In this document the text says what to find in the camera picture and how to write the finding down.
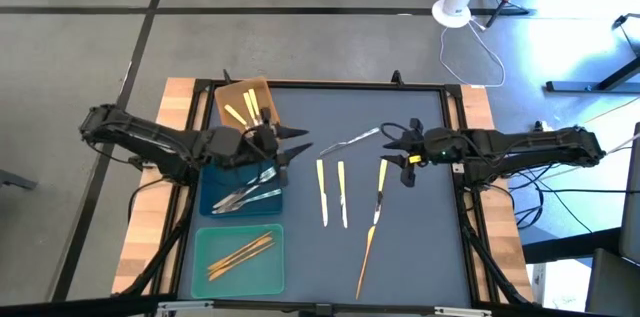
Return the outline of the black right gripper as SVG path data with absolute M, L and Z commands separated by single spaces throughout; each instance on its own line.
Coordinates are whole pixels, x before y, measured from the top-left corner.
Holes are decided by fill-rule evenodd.
M 407 152 L 408 156 L 392 157 L 392 162 L 402 168 L 401 182 L 406 187 L 415 185 L 416 166 L 457 162 L 457 145 L 452 139 L 452 130 L 439 127 L 424 132 L 423 129 L 418 118 L 411 118 L 401 138 L 383 145 L 385 149 Z

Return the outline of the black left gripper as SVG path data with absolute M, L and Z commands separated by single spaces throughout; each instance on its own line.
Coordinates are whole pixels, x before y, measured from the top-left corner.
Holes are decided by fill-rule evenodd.
M 286 165 L 289 165 L 295 157 L 310 148 L 312 143 L 302 144 L 282 151 L 279 140 L 303 136 L 308 134 L 308 131 L 281 126 L 279 122 L 272 119 L 269 108 L 260 108 L 259 117 L 261 123 L 251 129 L 252 136 L 249 141 L 263 155 L 264 160 L 273 161 L 280 186 L 286 187 L 288 185 Z

